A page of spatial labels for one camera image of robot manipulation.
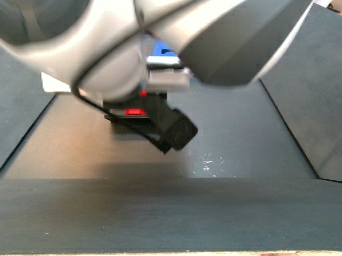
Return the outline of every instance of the blue object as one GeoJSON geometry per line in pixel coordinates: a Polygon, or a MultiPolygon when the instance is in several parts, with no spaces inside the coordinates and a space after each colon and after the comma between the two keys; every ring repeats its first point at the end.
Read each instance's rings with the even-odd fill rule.
{"type": "Polygon", "coordinates": [[[156,41],[152,56],[176,56],[168,45],[156,41]]]}

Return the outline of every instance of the wooden edge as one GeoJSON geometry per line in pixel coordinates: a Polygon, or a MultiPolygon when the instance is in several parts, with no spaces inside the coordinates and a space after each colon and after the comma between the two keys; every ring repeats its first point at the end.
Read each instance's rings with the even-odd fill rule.
{"type": "MultiPolygon", "coordinates": [[[[28,254],[0,254],[26,256],[28,254]]],[[[29,254],[29,256],[323,256],[340,255],[342,251],[274,251],[274,252],[167,252],[167,253],[108,253],[108,254],[29,254]]]]}

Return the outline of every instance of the black cable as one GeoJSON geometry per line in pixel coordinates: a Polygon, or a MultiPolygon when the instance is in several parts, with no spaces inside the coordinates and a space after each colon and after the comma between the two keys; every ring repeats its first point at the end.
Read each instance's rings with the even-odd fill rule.
{"type": "Polygon", "coordinates": [[[133,37],[136,37],[139,34],[143,34],[144,31],[147,30],[148,27],[153,26],[155,24],[157,24],[161,20],[167,19],[169,16],[172,16],[175,13],[177,13],[179,11],[184,10],[185,8],[188,8],[193,3],[197,3],[199,1],[203,0],[192,0],[189,2],[187,2],[185,4],[183,4],[181,6],[179,6],[177,8],[175,8],[172,11],[169,11],[165,15],[163,15],[160,18],[155,19],[153,21],[151,21],[148,24],[140,24],[141,23],[141,16],[139,14],[139,10],[137,10],[137,5],[136,5],[136,0],[133,0],[133,5],[135,5],[135,12],[136,12],[136,20],[137,23],[140,24],[140,26],[137,27],[137,29],[135,29],[132,32],[129,32],[123,38],[121,40],[119,40],[119,42],[116,42],[115,44],[112,44],[109,46],[108,49],[105,49],[103,51],[101,54],[99,54],[99,56],[96,58],[93,58],[92,61],[88,62],[88,64],[85,65],[84,69],[81,70],[81,72],[79,73],[79,75],[76,76],[75,81],[71,83],[71,92],[73,94],[73,96],[80,99],[84,103],[87,103],[88,105],[91,105],[92,107],[95,107],[97,110],[100,110],[103,113],[105,113],[117,123],[120,123],[121,125],[124,125],[128,129],[131,129],[136,134],[139,134],[143,138],[145,138],[160,150],[160,144],[159,142],[151,137],[148,136],[148,134],[145,134],[139,128],[133,127],[128,122],[125,122],[119,116],[116,116],[115,114],[112,114],[109,112],[109,110],[104,109],[100,105],[97,105],[97,103],[95,103],[91,99],[85,98],[81,93],[80,93],[80,85],[81,82],[84,81],[84,79],[87,78],[88,74],[91,73],[91,71],[96,68],[96,66],[100,64],[100,62],[109,56],[111,53],[113,53],[123,45],[127,41],[129,41],[133,37]]]}

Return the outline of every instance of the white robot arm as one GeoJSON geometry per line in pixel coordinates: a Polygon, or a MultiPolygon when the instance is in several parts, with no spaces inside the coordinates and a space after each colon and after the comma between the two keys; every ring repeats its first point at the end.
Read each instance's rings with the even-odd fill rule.
{"type": "Polygon", "coordinates": [[[105,100],[128,97],[145,79],[145,32],[171,46],[204,83],[247,84],[280,58],[311,5],[312,0],[4,0],[0,45],[105,100]]]}

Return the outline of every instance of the red light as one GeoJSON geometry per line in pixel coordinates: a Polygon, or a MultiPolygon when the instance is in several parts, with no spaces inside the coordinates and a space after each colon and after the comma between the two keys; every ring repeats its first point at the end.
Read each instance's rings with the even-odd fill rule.
{"type": "Polygon", "coordinates": [[[140,92],[139,92],[139,96],[140,96],[140,97],[145,97],[145,96],[147,96],[147,91],[140,91],[140,92]]]}
{"type": "Polygon", "coordinates": [[[145,116],[145,112],[140,108],[127,108],[124,114],[127,116],[145,116]]]}

